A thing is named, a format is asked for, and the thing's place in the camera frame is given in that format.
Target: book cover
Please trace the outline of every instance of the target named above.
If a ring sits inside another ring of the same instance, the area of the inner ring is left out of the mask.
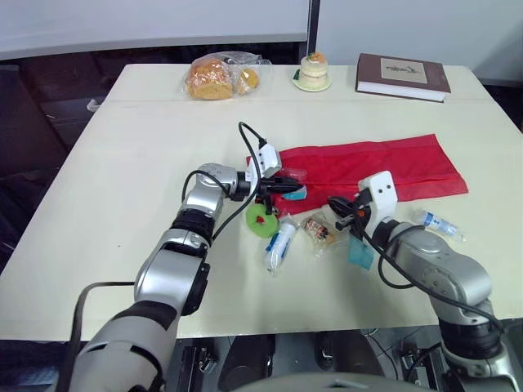
[[[368,53],[360,55],[356,81],[450,92],[441,63]]]

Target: small cake on plate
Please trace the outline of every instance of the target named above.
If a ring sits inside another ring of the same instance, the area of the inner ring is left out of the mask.
[[[306,91],[324,90],[330,86],[327,67],[327,60],[318,51],[303,57],[297,80],[293,80],[294,84]]]

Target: white plate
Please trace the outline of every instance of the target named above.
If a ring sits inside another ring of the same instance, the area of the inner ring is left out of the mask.
[[[320,87],[307,87],[307,86],[303,86],[302,84],[300,84],[300,80],[299,79],[298,80],[292,79],[292,80],[293,80],[294,86],[296,86],[300,90],[309,91],[309,92],[316,92],[316,91],[326,90],[333,83],[333,80],[328,75],[327,75],[327,82],[323,86],[320,86]]]

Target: plastic bottle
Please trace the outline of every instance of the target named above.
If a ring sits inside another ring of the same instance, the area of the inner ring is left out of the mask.
[[[273,275],[276,275],[276,271],[281,266],[296,230],[297,224],[289,216],[279,222],[279,231],[272,237],[263,260],[265,267]]]
[[[445,219],[441,219],[427,210],[417,210],[414,214],[414,221],[418,225],[424,225],[429,229],[445,234],[457,241],[463,242],[466,240],[465,236],[456,225],[453,225]]]

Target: black cable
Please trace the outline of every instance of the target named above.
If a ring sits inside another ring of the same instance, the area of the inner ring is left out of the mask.
[[[396,379],[399,380],[400,378],[398,377],[398,369],[396,369],[396,364],[394,363],[394,359],[392,359],[392,357],[385,351],[385,349],[383,349],[382,345],[379,344],[378,339],[376,339],[372,335],[367,335],[367,337],[370,337],[374,341],[374,343],[376,343],[376,345],[378,345],[379,349],[389,359],[389,361],[391,361],[391,365],[392,365],[392,368],[394,369],[394,374],[396,376]]]
[[[61,366],[60,373],[58,375],[58,382],[56,383],[56,392],[68,392],[71,384],[71,377],[73,376],[74,361],[78,352],[80,351],[80,345],[82,343],[82,316],[83,306],[87,299],[87,294],[95,287],[111,287],[111,286],[133,286],[134,282],[98,282],[91,283],[86,286],[76,301],[74,307],[73,326],[71,327],[71,337],[65,353],[65,361]]]
[[[400,233],[398,233],[394,237],[392,237],[392,239],[387,243],[387,245],[385,246],[383,251],[385,253],[388,253],[388,251],[389,251],[389,249],[391,249],[392,245],[397,243],[398,240],[400,239],[400,237],[403,234],[407,234],[409,231],[414,231],[414,230],[425,230],[425,226],[423,226],[423,225],[410,226],[407,229],[401,231]],[[382,280],[382,282],[384,282],[388,287],[392,287],[392,288],[395,288],[397,290],[405,290],[406,288],[414,287],[414,285],[412,283],[409,283],[409,284],[395,284],[395,283],[390,282],[385,277],[385,274],[383,273],[383,256],[381,256],[381,255],[380,255],[379,260],[378,260],[378,274],[379,274],[379,277]]]
[[[410,365],[409,370],[407,371],[407,374],[405,375],[405,381],[410,382],[410,379],[412,378],[412,375],[414,374],[414,369],[419,366],[419,364],[434,350],[441,347],[441,342],[436,343],[435,345],[431,345],[428,349],[426,349],[423,354],[419,355],[416,360],[413,362],[412,365]]]
[[[247,125],[245,122],[239,122],[238,123],[238,129],[239,129],[239,134],[242,136],[242,139],[244,140],[245,144],[247,145],[247,148],[248,148],[248,152],[251,154],[251,159],[253,160],[254,162],[254,167],[256,168],[256,174],[257,174],[257,183],[256,183],[256,188],[254,190],[254,192],[251,193],[251,195],[247,198],[247,200],[245,200],[245,203],[243,203],[236,211],[234,211],[232,214],[229,215],[229,217],[227,219],[225,219],[225,221],[221,224],[221,226],[216,230],[216,232],[212,235],[212,240],[215,240],[218,235],[220,235],[221,231],[227,226],[227,224],[229,224],[229,222],[231,222],[234,218],[237,217],[238,214],[241,213],[241,211],[243,211],[246,206],[248,206],[250,204],[250,202],[256,197],[256,195],[258,194],[258,192],[260,191],[260,184],[262,183],[261,182],[261,179],[262,179],[262,172],[260,171],[260,165],[258,164],[258,161],[256,159],[256,155],[254,153],[254,150],[253,150],[253,147],[251,146],[251,144],[248,142],[248,139],[247,137],[245,136],[245,132],[244,132],[244,127],[247,128],[255,137],[258,138],[259,140],[259,143],[260,143],[260,146],[263,146],[266,141],[265,139],[263,139],[261,136],[259,136],[249,125]]]
[[[467,304],[464,304],[460,301],[453,300],[451,298],[448,298],[447,296],[442,296],[441,294],[432,291],[431,289],[425,287],[420,282],[418,282],[416,279],[414,279],[410,274],[405,272],[399,265],[396,264],[396,261],[392,259],[390,256],[388,256],[371,238],[370,236],[365,232],[362,224],[361,224],[361,218],[358,215],[357,211],[359,209],[359,203],[357,200],[353,202],[352,209],[354,211],[354,222],[356,229],[359,230],[359,232],[362,234],[362,236],[367,240],[367,242],[376,250],[376,252],[379,253],[380,256],[383,257],[396,271],[398,271],[401,276],[403,276],[405,279],[407,279],[409,282],[411,282],[415,287],[420,289],[422,292],[428,294],[428,296],[431,296],[433,298],[436,298],[439,301],[442,301],[446,304],[456,306],[463,310],[468,310],[469,312],[472,312],[474,314],[480,315],[482,317],[485,317],[488,319],[501,333],[503,333],[503,325],[501,322],[495,318],[492,314],[485,312],[484,310],[478,309],[475,306],[470,306]]]
[[[223,185],[215,176],[212,174],[207,173],[203,170],[193,170],[189,175],[186,177],[186,182],[183,183],[183,189],[181,190],[181,202],[186,199],[186,191],[187,191],[187,185],[189,184],[189,180],[192,176],[195,174],[201,174],[202,176],[206,176],[207,178],[210,178],[212,182],[214,182],[216,185],[218,185],[221,190],[223,190],[223,193],[226,194],[226,196],[229,196],[229,189],[227,188],[228,185]]]

